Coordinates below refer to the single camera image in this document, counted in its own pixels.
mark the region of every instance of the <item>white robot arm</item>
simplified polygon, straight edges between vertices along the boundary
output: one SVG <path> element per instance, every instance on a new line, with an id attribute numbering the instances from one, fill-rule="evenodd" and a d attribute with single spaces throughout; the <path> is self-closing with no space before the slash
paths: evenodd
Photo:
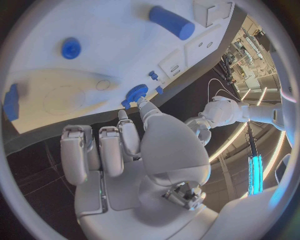
<path id="1" fill-rule="evenodd" d="M 256 106 L 244 102 L 237 103 L 223 96 L 215 96 L 212 99 L 213 101 L 206 104 L 204 111 L 199 112 L 198 117 L 189 118 L 185 122 L 204 145 L 211 139 L 210 129 L 235 122 L 244 123 L 252 120 L 272 124 L 277 129 L 284 130 L 281 103 L 272 106 Z"/>

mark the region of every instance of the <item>robotic hand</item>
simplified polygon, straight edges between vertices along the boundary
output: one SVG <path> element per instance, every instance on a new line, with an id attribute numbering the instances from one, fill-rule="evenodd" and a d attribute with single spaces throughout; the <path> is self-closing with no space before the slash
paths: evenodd
<path id="1" fill-rule="evenodd" d="M 214 96 L 213 101 L 206 104 L 204 111 L 198 117 L 189 118 L 185 124 L 193 130 L 205 146 L 211 139 L 211 131 L 215 127 L 230 125 L 235 122 L 249 120 L 272 124 L 279 130 L 284 130 L 282 104 L 272 106 L 249 105 L 223 96 Z"/>

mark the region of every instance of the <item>drawn circle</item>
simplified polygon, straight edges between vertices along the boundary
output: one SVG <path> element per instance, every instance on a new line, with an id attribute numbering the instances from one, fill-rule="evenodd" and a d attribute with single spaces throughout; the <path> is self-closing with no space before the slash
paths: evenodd
<path id="1" fill-rule="evenodd" d="M 44 98 L 44 110 L 54 116 L 70 114 L 85 102 L 85 93 L 78 87 L 61 86 L 50 91 Z"/>
<path id="2" fill-rule="evenodd" d="M 111 82 L 109 80 L 101 80 L 97 83 L 96 85 L 96 89 L 98 91 L 104 91 L 106 89 L 108 89 L 111 85 Z"/>
<path id="3" fill-rule="evenodd" d="M 212 41 L 209 44 L 207 44 L 207 48 L 209 48 L 211 45 L 213 45 Z"/>

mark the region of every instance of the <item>black floor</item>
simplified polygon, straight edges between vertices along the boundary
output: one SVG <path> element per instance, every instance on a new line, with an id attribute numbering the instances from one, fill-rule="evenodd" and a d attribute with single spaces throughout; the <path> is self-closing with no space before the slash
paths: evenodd
<path id="1" fill-rule="evenodd" d="M 211 78 L 218 78 L 209 71 L 179 94 L 160 107 L 163 113 L 170 114 L 181 121 L 197 116 L 207 103 L 207 84 Z M 214 96 L 222 86 L 217 81 L 210 84 L 210 95 Z M 140 137 L 143 137 L 143 123 L 139 113 L 129 115 L 135 123 Z M 115 119 L 106 123 L 94 124 L 97 134 L 103 126 L 116 126 Z M 212 130 L 212 141 L 206 145 L 211 155 L 235 130 L 237 124 Z M 75 187 L 70 185 L 62 170 L 60 158 L 60 137 L 53 137 L 31 145 L 8 156 L 14 178 L 26 200 L 34 210 L 56 231 L 70 240 L 86 239 L 77 223 L 74 211 Z M 5 239 L 33 239 L 12 214 L 4 199 L 0 198 L 0 235 Z"/>

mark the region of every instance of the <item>dark floor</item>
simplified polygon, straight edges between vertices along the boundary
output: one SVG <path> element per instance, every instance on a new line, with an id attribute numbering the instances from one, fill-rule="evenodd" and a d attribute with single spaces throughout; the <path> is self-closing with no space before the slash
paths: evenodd
<path id="1" fill-rule="evenodd" d="M 182 121 L 197 116 L 207 103 L 207 84 L 211 78 L 218 78 L 212 70 L 163 104 L 160 110 Z M 214 96 L 220 88 L 220 83 L 212 81 L 210 95 Z M 143 123 L 139 113 L 131 114 L 129 118 L 135 123 L 140 137 L 143 137 Z M 117 119 L 106 123 L 96 123 L 92 126 L 93 132 L 97 134 L 101 127 L 116 126 L 117 123 Z M 237 124 L 233 124 L 222 127 L 222 129 L 213 129 L 213 141 L 206 146 L 208 154 L 216 151 L 236 127 Z M 86 239 L 75 216 L 75 187 L 66 181 L 62 170 L 59 136 L 38 142 L 9 155 L 8 162 L 25 198 L 50 226 L 67 239 Z M 32 239 L 14 217 L 2 197 L 0 199 L 0 214 L 1 236 L 5 235 L 5 239 L 14 240 Z"/>

